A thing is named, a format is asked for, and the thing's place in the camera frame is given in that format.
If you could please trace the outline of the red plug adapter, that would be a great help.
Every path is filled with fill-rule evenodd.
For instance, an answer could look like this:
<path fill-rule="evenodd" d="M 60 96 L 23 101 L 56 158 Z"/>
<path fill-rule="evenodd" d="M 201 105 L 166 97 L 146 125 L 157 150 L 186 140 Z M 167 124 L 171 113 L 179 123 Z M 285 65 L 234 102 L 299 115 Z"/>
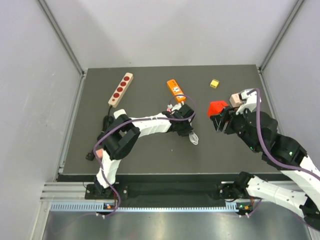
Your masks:
<path fill-rule="evenodd" d="M 211 117 L 211 116 L 214 116 L 214 115 L 219 115 L 222 112 L 222 110 L 225 107 L 228 107 L 228 106 L 229 105 L 223 100 L 212 101 L 209 104 L 209 107 L 208 107 L 208 110 L 207 110 L 207 116 Z"/>

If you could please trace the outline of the orange power strip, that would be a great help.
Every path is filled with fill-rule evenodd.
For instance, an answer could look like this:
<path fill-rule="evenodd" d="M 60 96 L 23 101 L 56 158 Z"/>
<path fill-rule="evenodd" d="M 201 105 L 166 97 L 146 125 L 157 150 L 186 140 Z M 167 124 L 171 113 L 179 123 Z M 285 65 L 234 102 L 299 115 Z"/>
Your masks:
<path fill-rule="evenodd" d="M 170 79 L 166 82 L 167 87 L 169 88 L 170 92 L 173 95 L 173 98 L 176 100 L 177 103 L 184 102 L 186 100 L 186 97 L 176 82 L 175 79 Z"/>

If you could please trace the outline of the yellow cube charger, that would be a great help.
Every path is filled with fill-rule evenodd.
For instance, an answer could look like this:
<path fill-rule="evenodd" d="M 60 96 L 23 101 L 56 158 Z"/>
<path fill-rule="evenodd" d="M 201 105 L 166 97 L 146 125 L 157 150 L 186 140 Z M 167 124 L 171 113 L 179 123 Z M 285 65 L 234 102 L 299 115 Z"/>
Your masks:
<path fill-rule="evenodd" d="M 218 87 L 218 85 L 219 85 L 219 81 L 217 80 L 217 79 L 213 79 L 211 82 L 210 82 L 210 87 L 211 88 L 214 88 L 214 89 L 216 89 L 217 87 Z"/>

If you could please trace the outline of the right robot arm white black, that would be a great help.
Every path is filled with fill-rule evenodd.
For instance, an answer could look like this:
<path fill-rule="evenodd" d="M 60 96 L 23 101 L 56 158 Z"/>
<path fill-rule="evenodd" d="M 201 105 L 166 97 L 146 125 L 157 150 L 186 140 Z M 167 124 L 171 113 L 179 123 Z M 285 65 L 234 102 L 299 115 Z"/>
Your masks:
<path fill-rule="evenodd" d="M 320 229 L 320 171 L 307 151 L 292 137 L 278 133 L 278 122 L 260 109 L 239 112 L 224 101 L 213 101 L 207 110 L 217 132 L 236 134 L 268 165 L 294 181 L 300 191 L 271 184 L 258 176 L 240 172 L 230 185 L 235 198 L 253 197 L 286 208 L 309 227 Z"/>

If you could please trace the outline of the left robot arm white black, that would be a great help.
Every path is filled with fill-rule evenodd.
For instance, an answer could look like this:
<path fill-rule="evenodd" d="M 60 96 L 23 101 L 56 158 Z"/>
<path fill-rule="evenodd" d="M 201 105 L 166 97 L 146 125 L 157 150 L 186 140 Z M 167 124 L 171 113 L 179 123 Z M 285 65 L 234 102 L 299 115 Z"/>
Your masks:
<path fill-rule="evenodd" d="M 113 194 L 120 162 L 129 155 L 138 138 L 171 132 L 187 137 L 193 133 L 194 116 L 195 111 L 184 103 L 169 105 L 166 111 L 141 118 L 128 117 L 124 109 L 116 111 L 98 139 L 101 148 L 93 149 L 93 154 L 101 160 L 94 180 L 97 194 L 105 199 Z"/>

